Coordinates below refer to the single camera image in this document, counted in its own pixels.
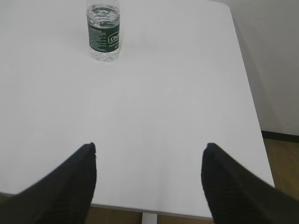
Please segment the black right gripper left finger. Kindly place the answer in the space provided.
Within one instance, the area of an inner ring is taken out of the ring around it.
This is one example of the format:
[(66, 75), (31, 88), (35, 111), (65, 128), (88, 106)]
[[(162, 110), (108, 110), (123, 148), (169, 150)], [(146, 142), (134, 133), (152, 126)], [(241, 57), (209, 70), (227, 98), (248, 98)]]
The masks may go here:
[(97, 181), (94, 143), (0, 205), (2, 224), (83, 224)]

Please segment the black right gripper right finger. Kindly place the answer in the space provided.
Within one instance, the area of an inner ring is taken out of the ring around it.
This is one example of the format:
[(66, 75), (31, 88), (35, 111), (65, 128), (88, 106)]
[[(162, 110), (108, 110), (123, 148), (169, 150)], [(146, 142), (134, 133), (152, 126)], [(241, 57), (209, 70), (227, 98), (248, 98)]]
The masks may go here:
[(202, 156), (201, 182), (216, 224), (297, 224), (299, 202), (248, 171), (215, 143)]

